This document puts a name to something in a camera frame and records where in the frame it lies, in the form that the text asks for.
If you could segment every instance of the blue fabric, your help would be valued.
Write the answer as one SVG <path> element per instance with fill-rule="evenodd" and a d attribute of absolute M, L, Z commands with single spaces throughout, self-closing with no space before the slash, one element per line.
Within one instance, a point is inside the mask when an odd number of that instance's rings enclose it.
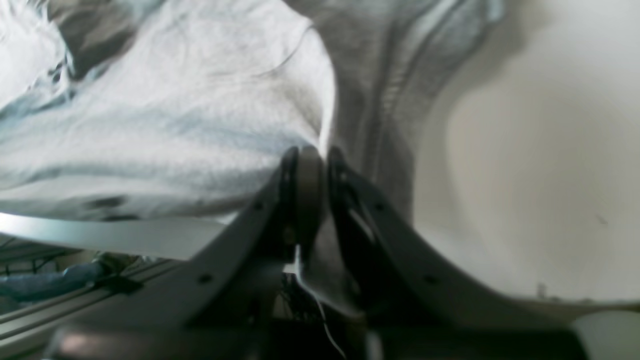
<path fill-rule="evenodd" d="M 100 263 L 70 266 L 64 272 L 0 277 L 0 297 L 33 302 L 78 290 L 106 275 Z"/>

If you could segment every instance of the white wire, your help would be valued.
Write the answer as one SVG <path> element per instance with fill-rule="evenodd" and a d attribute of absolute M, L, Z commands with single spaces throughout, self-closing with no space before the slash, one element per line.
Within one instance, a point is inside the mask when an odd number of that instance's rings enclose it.
<path fill-rule="evenodd" d="M 344 351 L 342 351 L 342 349 L 338 346 L 338 344 L 335 342 L 335 340 L 331 336 L 331 332 L 329 332 L 329 326 L 327 326 L 327 324 L 326 324 L 326 317 L 324 316 L 324 309 L 322 307 L 322 304 L 320 304 L 320 301 L 318 301 L 317 299 L 316 299 L 316 304 L 318 304 L 318 308 L 320 309 L 320 315 L 322 315 L 322 320 L 323 320 L 323 324 L 324 324 L 324 331 L 326 332 L 326 337 L 329 338 L 329 341 L 331 341 L 331 344 L 333 345 L 333 347 L 335 347 L 335 349 L 338 350 L 340 355 L 342 355 L 342 358 L 346 359 L 347 357 L 344 355 Z"/>

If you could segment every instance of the screw hole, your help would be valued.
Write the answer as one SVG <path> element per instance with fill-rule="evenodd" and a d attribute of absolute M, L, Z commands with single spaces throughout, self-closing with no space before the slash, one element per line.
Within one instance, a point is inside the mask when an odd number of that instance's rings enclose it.
<path fill-rule="evenodd" d="M 433 275 L 425 275 L 422 280 L 429 285 L 437 285 L 440 282 L 438 278 Z"/>
<path fill-rule="evenodd" d="M 206 284 L 208 282 L 211 282 L 213 280 L 213 276 L 209 275 L 209 274 L 202 274 L 200 275 L 200 277 L 198 278 L 198 282 L 200 284 Z"/>

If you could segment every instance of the crumpled fabric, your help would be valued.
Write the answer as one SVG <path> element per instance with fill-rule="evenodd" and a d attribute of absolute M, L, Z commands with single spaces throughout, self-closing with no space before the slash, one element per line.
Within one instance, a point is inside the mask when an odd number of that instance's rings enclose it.
<path fill-rule="evenodd" d="M 415 154 L 429 108 L 502 17 L 502 1 L 287 3 L 314 22 L 335 69 L 339 105 L 330 143 L 410 223 Z M 297 273 L 323 302 L 342 313 L 359 314 L 331 217 Z"/>
<path fill-rule="evenodd" d="M 0 17 L 29 18 L 49 52 L 0 93 L 0 211 L 220 215 L 286 148 L 334 145 L 410 221 L 429 107 L 502 1 L 285 2 L 9 0 L 23 12 Z M 17 43 L 0 37 L 0 59 L 35 52 Z M 303 285 L 357 313 L 330 218 L 314 246 Z"/>
<path fill-rule="evenodd" d="M 2 212 L 222 216 L 288 148 L 326 147 L 333 69 L 312 23 L 279 0 L 3 6 L 1 58 L 38 62 L 0 98 Z"/>

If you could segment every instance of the gray fabric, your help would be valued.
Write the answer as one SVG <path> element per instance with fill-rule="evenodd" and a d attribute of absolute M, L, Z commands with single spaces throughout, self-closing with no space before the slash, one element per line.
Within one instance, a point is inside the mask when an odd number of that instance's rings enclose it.
<path fill-rule="evenodd" d="M 83 220 L 235 210 L 308 144 L 339 146 L 410 220 L 426 114 L 502 4 L 51 1 L 69 48 L 37 91 L 0 97 L 0 211 Z M 115 40 L 63 15 L 87 6 Z M 313 254 L 304 285 L 355 312 L 330 219 Z"/>
<path fill-rule="evenodd" d="M 439 89 L 502 16 L 500 1 L 288 0 L 312 19 L 338 83 L 332 145 L 411 221 L 414 157 Z M 332 219 L 298 269 L 303 285 L 343 313 L 358 312 Z"/>

